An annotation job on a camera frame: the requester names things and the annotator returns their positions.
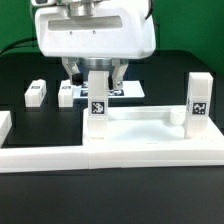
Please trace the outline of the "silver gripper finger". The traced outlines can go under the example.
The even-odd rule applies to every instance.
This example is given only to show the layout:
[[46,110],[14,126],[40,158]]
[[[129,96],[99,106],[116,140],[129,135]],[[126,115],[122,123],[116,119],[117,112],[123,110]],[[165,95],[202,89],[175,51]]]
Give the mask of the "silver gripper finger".
[[72,85],[81,85],[82,84],[82,73],[80,72],[77,66],[78,60],[74,57],[63,57],[62,65],[66,70],[70,83]]
[[109,89],[121,90],[123,88],[123,77],[128,68],[127,59],[113,59],[112,66],[114,70],[109,77]]

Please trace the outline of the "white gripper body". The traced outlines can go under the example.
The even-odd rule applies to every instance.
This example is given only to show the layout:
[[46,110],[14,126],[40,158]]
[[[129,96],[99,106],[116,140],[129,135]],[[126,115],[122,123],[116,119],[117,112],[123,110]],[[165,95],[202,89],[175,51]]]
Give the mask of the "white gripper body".
[[141,59],[156,48],[149,0],[100,0],[93,14],[71,16],[50,0],[35,14],[41,52],[50,57]]

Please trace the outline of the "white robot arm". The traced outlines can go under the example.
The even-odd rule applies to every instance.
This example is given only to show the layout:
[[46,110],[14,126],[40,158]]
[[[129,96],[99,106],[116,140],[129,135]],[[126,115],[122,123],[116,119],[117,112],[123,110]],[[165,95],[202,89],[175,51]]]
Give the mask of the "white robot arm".
[[37,9],[39,49],[60,57],[71,78],[77,64],[107,61],[114,68],[111,89],[123,87],[130,59],[146,58],[156,48],[153,0],[30,0]]

